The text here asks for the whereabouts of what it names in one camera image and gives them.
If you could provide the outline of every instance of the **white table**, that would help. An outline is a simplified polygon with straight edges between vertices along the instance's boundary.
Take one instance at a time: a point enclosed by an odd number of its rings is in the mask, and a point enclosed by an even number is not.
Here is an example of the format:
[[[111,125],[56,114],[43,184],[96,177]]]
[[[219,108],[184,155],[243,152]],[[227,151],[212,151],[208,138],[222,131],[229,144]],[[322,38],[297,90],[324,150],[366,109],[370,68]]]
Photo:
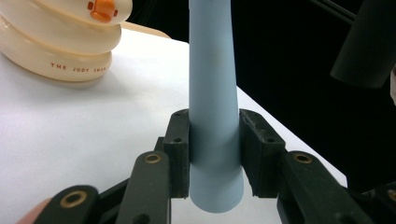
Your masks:
[[[74,185],[102,192],[128,178],[135,158],[154,149],[172,113],[188,108],[189,45],[122,29],[103,77],[67,83],[30,73],[0,54],[0,218],[15,223],[42,200]],[[262,114],[287,143],[319,157],[243,91],[240,108]],[[251,196],[214,215],[172,201],[173,223],[280,223],[276,199]]]

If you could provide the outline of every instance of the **ceramic object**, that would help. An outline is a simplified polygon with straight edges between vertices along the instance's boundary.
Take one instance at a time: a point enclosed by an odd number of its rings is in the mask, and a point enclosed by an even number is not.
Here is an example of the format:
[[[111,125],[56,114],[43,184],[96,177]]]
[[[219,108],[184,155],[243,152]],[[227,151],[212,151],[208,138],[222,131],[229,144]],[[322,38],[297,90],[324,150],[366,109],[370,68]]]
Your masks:
[[[86,81],[106,73],[131,0],[2,0],[0,51],[44,77]]]

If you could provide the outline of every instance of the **brass screw insert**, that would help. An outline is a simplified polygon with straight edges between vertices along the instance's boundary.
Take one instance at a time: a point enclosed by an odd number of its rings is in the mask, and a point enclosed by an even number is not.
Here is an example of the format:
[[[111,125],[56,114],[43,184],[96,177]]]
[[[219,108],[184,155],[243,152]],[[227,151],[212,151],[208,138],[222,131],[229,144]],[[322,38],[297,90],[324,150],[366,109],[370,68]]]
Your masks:
[[[145,162],[146,163],[157,163],[161,160],[161,156],[158,154],[149,154],[146,158],[145,158]]]
[[[61,199],[61,206],[63,208],[76,207],[79,204],[83,203],[87,199],[87,196],[88,196],[87,192],[83,190],[75,190],[73,192],[66,194]]]
[[[388,196],[391,200],[396,202],[396,190],[394,189],[388,189]]]
[[[312,158],[310,158],[308,155],[304,153],[295,153],[293,154],[293,158],[300,163],[311,163]]]

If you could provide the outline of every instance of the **screw hole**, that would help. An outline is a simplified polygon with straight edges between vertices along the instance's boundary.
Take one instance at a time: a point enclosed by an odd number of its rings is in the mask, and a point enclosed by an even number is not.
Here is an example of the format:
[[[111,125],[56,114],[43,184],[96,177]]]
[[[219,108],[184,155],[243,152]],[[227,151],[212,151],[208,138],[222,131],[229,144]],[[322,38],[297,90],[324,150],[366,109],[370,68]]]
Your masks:
[[[293,155],[293,158],[297,162],[300,162],[300,163],[311,163],[312,162],[312,159],[303,153],[296,153]]]
[[[133,224],[149,224],[149,216],[146,214],[140,214],[134,217]]]
[[[391,200],[393,200],[396,203],[396,190],[394,189],[389,189],[388,190],[388,196]]]
[[[356,220],[353,217],[347,216],[345,214],[336,214],[335,217],[340,221],[342,224],[357,224]]]
[[[149,154],[146,158],[145,158],[145,162],[146,163],[157,163],[161,160],[161,156],[158,154]]]
[[[83,190],[75,190],[66,194],[60,202],[61,207],[63,208],[72,208],[76,207],[79,204],[83,203],[87,199],[87,192]]]

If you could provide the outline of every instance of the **dark gray pipe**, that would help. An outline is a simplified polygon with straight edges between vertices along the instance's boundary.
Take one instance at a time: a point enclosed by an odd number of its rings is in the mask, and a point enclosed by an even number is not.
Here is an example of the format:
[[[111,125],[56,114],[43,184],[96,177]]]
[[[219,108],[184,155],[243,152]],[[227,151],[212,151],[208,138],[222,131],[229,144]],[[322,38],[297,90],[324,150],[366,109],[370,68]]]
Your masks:
[[[396,0],[365,0],[331,76],[363,88],[381,88],[396,64]]]

